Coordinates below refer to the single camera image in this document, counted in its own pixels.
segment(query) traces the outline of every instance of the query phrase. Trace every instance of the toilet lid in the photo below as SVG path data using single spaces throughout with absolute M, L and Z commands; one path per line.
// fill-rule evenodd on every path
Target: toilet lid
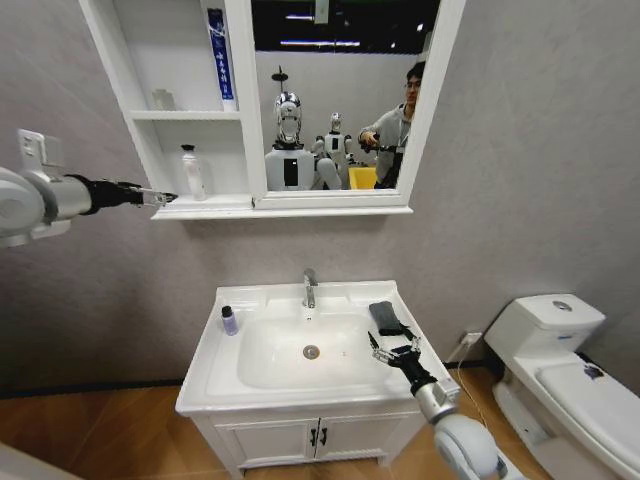
M 558 365 L 536 376 L 603 447 L 640 471 L 640 398 L 593 364 Z

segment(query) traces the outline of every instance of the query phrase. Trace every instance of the white sink basin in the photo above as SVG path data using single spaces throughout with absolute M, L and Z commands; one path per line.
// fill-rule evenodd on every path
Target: white sink basin
M 391 374 L 371 356 L 370 318 L 321 311 L 303 318 L 248 325 L 240 345 L 240 380 L 267 389 L 324 388 L 383 382 Z M 318 356 L 305 357 L 306 347 L 317 347 Z
M 186 414 L 411 399 L 402 372 L 371 355 L 368 331 L 386 349 L 408 344 L 404 336 L 378 335 L 369 305 L 383 300 L 422 337 L 424 368 L 438 379 L 448 376 L 395 282 L 321 283 L 315 287 L 314 309 L 302 306 L 304 294 L 301 284 L 218 288 L 176 409 Z M 233 337 L 222 329 L 225 305 L 233 308 L 240 326 Z M 305 347 L 312 347 L 317 358 L 305 357 Z

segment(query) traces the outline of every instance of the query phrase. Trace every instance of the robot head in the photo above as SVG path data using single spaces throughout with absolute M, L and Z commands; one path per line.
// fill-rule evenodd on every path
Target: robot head
M 339 112 L 333 112 L 331 114 L 331 133 L 340 133 L 341 124 L 342 114 Z
M 302 107 L 300 99 L 293 92 L 278 95 L 275 103 L 278 140 L 286 144 L 298 143 L 302 127 Z

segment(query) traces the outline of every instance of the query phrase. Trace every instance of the ceiling light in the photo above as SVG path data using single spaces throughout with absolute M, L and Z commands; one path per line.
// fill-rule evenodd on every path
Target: ceiling light
M 285 17 L 287 20 L 306 20 L 307 22 L 313 22 L 313 15 L 287 15 Z
M 280 40 L 280 45 L 292 47 L 359 47 L 360 42 L 326 40 Z

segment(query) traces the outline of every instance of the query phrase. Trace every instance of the drain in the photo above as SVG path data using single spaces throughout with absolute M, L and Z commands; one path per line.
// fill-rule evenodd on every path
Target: drain
M 309 360 L 315 360 L 320 356 L 320 349 L 315 345 L 307 345 L 302 349 L 302 354 Z

